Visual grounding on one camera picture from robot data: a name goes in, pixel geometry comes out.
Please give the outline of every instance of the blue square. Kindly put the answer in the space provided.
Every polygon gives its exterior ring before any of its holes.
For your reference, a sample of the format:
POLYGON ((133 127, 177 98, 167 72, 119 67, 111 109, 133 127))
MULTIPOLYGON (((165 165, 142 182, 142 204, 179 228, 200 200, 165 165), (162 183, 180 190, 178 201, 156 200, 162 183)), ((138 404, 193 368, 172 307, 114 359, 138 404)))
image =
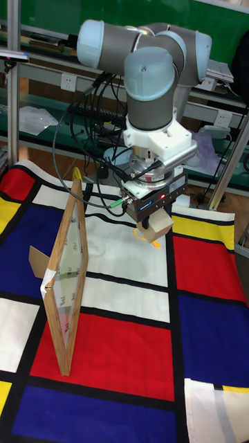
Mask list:
POLYGON ((179 296, 185 377, 249 387, 249 309, 179 296))
POLYGON ((50 256, 63 211, 29 206, 0 248, 0 291, 40 298, 42 279, 28 261, 30 245, 50 256))
POLYGON ((176 443, 174 412, 26 386, 13 434, 61 443, 176 443))

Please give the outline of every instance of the red square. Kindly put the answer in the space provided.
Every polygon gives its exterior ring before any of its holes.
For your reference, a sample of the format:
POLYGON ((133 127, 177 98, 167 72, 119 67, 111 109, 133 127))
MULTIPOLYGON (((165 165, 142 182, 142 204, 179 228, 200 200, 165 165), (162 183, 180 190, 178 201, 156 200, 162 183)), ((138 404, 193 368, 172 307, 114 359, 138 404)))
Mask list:
POLYGON ((21 169, 11 169, 1 180, 0 191, 10 198, 25 200, 35 180, 21 169))
POLYGON ((62 377, 47 323, 30 374, 174 401, 171 333, 80 314, 71 374, 62 377))
POLYGON ((224 245, 174 236, 178 289, 246 302, 235 256, 224 245))

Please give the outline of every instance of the yellow tag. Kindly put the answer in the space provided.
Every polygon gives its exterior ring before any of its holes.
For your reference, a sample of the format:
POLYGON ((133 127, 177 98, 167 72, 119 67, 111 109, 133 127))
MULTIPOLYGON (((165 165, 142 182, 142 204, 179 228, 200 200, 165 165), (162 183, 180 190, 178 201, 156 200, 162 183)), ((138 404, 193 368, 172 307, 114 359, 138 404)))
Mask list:
POLYGON ((77 167, 73 168, 73 180, 74 179, 80 179, 81 181, 83 181, 82 180, 82 175, 80 173, 80 170, 77 167))
MULTIPOLYGON (((138 230, 138 228, 135 228, 133 231, 135 237, 139 238, 139 240, 146 240, 146 238, 144 238, 144 237, 139 237, 139 235, 136 232, 137 230, 138 230)), ((158 242, 154 241, 154 242, 152 242, 152 244, 155 246, 155 248, 160 249, 160 244, 158 242)))

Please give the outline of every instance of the aluminum frame post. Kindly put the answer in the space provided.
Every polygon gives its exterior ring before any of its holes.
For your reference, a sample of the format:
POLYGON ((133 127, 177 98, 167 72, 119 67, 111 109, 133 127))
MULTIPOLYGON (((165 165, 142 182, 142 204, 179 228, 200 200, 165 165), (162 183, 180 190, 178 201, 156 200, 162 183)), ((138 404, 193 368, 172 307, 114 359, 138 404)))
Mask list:
POLYGON ((218 205, 232 178, 232 175, 239 162, 239 159, 241 158, 241 155, 243 154, 243 151, 246 147, 248 140, 249 140, 249 113, 244 120, 244 123, 234 143, 234 147, 232 148, 228 161, 221 173, 219 181, 216 187, 214 188, 214 192, 212 193, 212 196, 207 204, 208 210, 216 210, 218 208, 218 205))
MULTIPOLYGON (((8 50, 20 51, 21 0, 8 0, 8 50)), ((19 153, 19 63, 8 73, 8 167, 19 153)))

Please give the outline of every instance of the light blue joint cap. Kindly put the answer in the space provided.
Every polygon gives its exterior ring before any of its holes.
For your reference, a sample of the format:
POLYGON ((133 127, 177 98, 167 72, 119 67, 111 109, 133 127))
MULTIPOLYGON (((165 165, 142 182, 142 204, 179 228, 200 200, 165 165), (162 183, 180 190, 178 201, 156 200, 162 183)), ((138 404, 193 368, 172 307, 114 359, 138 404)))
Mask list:
POLYGON ((182 39, 182 37, 180 35, 174 33, 171 30, 162 30, 161 33, 157 33, 156 34, 156 37, 158 35, 166 35, 166 36, 172 38, 173 40, 175 40, 176 43, 178 43, 178 45, 180 46, 180 48, 181 48, 181 50, 183 52, 183 58, 184 58, 183 69, 184 69, 185 61, 186 61, 186 57, 187 57, 187 48, 186 48, 185 42, 182 39))
POLYGON ((77 57, 80 63, 97 69, 104 39, 104 22, 86 20, 77 40, 77 57))
POLYGON ((136 100, 149 102, 163 96, 173 84, 173 59, 166 49, 141 48, 124 61, 124 87, 136 100))
POLYGON ((200 82, 205 79, 211 47, 212 38, 207 34, 196 31, 196 65, 200 82))

